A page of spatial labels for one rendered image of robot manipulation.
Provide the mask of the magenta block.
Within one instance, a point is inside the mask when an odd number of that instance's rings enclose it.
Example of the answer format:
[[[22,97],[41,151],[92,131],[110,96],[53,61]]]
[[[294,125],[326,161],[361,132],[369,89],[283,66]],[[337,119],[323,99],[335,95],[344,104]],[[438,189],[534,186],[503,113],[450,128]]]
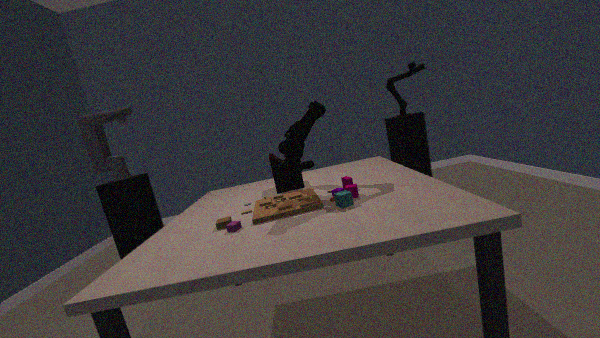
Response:
[[[345,177],[342,177],[341,179],[342,179],[342,184],[343,184],[343,188],[344,189],[345,189],[345,185],[351,185],[351,184],[353,184],[353,180],[352,180],[351,177],[345,176]]]

